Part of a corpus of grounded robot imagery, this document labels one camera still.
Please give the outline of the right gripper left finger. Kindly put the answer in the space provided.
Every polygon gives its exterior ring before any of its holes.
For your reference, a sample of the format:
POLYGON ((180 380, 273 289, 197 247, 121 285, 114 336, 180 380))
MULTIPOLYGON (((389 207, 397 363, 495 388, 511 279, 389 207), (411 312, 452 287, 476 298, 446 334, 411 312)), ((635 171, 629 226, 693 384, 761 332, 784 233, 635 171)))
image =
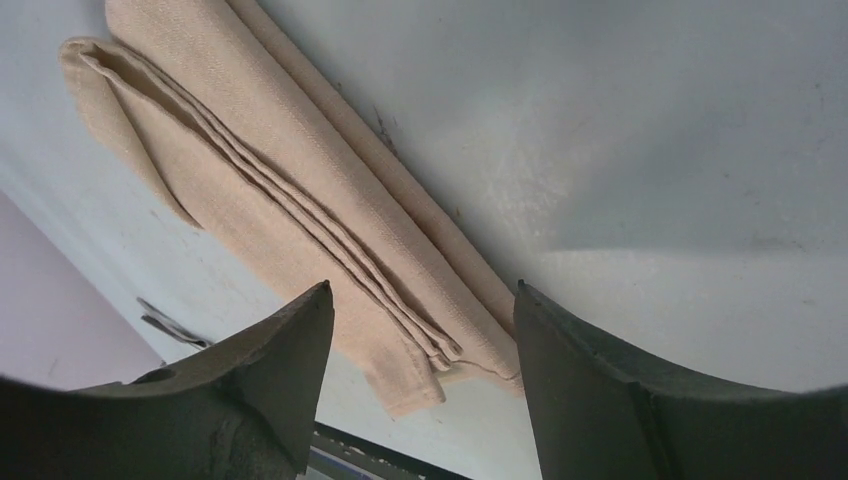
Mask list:
POLYGON ((266 319, 123 384, 1 382, 5 479, 292 479, 307 468, 334 328, 321 282, 266 319))

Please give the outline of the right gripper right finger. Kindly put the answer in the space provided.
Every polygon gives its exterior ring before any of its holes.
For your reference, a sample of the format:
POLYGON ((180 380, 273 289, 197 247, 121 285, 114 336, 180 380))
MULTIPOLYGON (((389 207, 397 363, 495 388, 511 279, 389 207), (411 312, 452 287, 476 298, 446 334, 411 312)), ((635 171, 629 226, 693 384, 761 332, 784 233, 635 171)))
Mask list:
POLYGON ((790 393, 640 349, 527 283, 514 303, 546 479, 843 479, 847 390, 790 393))

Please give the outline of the beige cloth napkin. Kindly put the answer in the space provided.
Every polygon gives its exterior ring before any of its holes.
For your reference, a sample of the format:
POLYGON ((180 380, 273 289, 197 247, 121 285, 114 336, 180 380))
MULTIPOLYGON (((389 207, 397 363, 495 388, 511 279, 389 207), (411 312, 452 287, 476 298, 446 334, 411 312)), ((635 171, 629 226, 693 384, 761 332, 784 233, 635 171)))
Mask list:
POLYGON ((524 385, 512 292, 255 1, 109 1, 59 61, 91 135, 280 295, 328 281, 333 345, 399 417, 443 378, 524 385))

